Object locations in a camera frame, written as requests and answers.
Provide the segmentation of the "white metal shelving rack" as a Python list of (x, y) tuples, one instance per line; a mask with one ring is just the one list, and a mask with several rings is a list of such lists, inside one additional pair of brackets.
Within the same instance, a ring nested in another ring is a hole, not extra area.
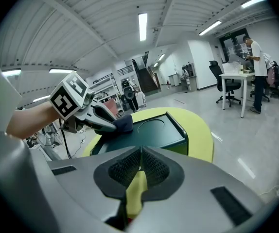
[(89, 88), (95, 92), (96, 100), (105, 103), (113, 99), (121, 107), (121, 94), (117, 88), (113, 74), (106, 75), (98, 81), (95, 81)]

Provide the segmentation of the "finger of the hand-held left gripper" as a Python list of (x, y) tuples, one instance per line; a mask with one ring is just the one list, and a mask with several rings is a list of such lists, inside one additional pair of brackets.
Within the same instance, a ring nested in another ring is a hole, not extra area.
[(103, 103), (99, 103), (97, 101), (92, 102), (92, 114), (102, 117), (105, 117), (105, 115), (111, 115), (112, 117), (116, 118)]
[(91, 116), (86, 115), (86, 118), (81, 122), (89, 125), (92, 129), (102, 132), (114, 132), (117, 127), (114, 125), (115, 118), (111, 115), (99, 116), (92, 114)]

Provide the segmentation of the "grey cabinet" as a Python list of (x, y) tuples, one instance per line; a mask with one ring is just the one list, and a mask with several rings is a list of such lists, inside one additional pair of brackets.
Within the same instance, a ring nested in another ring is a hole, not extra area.
[(193, 63), (188, 62), (182, 67), (181, 83), (188, 89), (188, 91), (193, 92), (197, 90), (196, 73)]

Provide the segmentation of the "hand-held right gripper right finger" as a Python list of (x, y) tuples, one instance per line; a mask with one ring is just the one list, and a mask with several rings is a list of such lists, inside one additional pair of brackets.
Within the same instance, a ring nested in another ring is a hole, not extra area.
[(129, 233), (225, 233), (263, 207), (250, 188), (212, 163), (143, 147), (148, 189)]

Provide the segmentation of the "dark blue cloth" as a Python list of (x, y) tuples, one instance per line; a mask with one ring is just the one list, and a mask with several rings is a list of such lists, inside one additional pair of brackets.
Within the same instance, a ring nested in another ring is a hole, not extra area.
[(130, 114), (126, 114), (115, 121), (112, 122), (115, 126), (113, 131), (104, 131), (104, 130), (94, 130), (98, 135), (106, 135), (106, 134), (122, 134), (122, 133), (130, 133), (133, 131), (133, 119)]

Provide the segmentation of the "white counter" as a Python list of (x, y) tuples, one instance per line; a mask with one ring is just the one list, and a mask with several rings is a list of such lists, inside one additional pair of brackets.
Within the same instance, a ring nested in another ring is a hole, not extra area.
[(169, 83), (171, 86), (179, 86), (180, 85), (180, 78), (177, 73), (169, 75)]

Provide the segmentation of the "dark staircase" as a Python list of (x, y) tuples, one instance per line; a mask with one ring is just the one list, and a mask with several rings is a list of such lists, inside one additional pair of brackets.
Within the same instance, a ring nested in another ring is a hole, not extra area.
[(144, 94), (158, 90), (158, 85), (151, 75), (151, 72), (145, 67), (140, 65), (135, 59), (132, 59), (132, 65), (138, 77), (139, 85)]

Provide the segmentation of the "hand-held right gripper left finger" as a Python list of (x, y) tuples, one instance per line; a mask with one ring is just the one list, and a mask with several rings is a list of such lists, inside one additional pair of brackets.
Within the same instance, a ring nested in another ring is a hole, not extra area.
[(53, 175), (72, 199), (118, 230), (128, 225), (126, 191), (140, 167), (141, 151), (131, 146), (107, 153), (49, 161)]

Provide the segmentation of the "black double door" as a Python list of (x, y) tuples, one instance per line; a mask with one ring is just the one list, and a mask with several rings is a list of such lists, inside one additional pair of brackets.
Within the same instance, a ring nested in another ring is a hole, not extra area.
[(243, 59), (247, 55), (252, 55), (251, 47), (248, 47), (243, 40), (244, 36), (248, 36), (246, 28), (226, 33), (223, 37), (219, 38), (226, 61), (229, 61), (233, 55)]

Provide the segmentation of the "yellow-green round tablecloth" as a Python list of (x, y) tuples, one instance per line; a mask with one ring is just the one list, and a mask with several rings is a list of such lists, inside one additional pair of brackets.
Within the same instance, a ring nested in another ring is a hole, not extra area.
[[(204, 120), (197, 114), (182, 108), (157, 107), (143, 110), (132, 114), (133, 123), (169, 112), (175, 120), (186, 131), (189, 139), (188, 157), (204, 160), (209, 163), (213, 161), (214, 143), (211, 131)], [(84, 156), (90, 156), (90, 151), (100, 140), (98, 135), (88, 144)], [(127, 217), (134, 219), (143, 208), (141, 202), (142, 194), (155, 184), (163, 181), (169, 174), (168, 168), (160, 161), (155, 161), (147, 154), (143, 154), (140, 160), (139, 171), (136, 173), (130, 186), (127, 188)]]

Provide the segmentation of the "green plastic tray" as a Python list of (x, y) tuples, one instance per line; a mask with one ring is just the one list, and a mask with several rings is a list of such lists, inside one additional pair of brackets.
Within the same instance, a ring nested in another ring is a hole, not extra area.
[(102, 154), (129, 146), (149, 146), (189, 154), (189, 139), (183, 127), (166, 112), (162, 115), (133, 123), (129, 133), (102, 135), (90, 155)]

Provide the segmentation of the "pink bag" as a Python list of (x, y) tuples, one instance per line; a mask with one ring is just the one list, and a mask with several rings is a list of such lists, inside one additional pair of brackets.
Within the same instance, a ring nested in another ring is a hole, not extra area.
[(275, 70), (273, 67), (270, 67), (267, 70), (267, 78), (266, 81), (268, 83), (268, 85), (273, 85), (275, 83)]

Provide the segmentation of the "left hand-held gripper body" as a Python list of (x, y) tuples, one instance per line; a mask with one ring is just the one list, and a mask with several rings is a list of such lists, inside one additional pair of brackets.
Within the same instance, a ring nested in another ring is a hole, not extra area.
[(82, 129), (77, 116), (88, 107), (95, 96), (89, 85), (75, 72), (69, 73), (49, 97), (53, 108), (64, 123), (60, 129), (76, 133)]

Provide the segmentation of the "white office desk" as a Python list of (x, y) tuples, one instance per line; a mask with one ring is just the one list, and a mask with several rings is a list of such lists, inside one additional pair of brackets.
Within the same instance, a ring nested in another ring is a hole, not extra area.
[(255, 77), (254, 73), (244, 73), (244, 74), (220, 74), (222, 78), (222, 109), (225, 109), (226, 102), (226, 79), (237, 79), (242, 81), (241, 93), (242, 93), (242, 110), (241, 110), (241, 118), (244, 118), (246, 99), (247, 99), (247, 82), (248, 80)]

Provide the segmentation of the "white carton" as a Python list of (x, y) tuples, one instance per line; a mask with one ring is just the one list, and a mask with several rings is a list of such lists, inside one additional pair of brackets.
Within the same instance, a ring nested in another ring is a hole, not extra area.
[(239, 62), (227, 62), (223, 63), (224, 74), (240, 74), (241, 65)]

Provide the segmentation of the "red chair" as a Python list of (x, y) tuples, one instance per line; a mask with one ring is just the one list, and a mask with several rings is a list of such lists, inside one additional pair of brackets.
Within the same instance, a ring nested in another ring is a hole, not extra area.
[(117, 104), (114, 99), (110, 99), (106, 102), (104, 102), (104, 105), (111, 111), (111, 113), (116, 117), (119, 113)]

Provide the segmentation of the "person's left forearm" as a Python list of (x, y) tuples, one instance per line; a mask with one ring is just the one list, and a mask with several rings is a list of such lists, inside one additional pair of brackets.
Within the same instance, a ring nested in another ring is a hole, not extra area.
[(6, 133), (19, 139), (25, 139), (59, 118), (60, 115), (50, 102), (42, 103), (27, 110), (15, 110)]

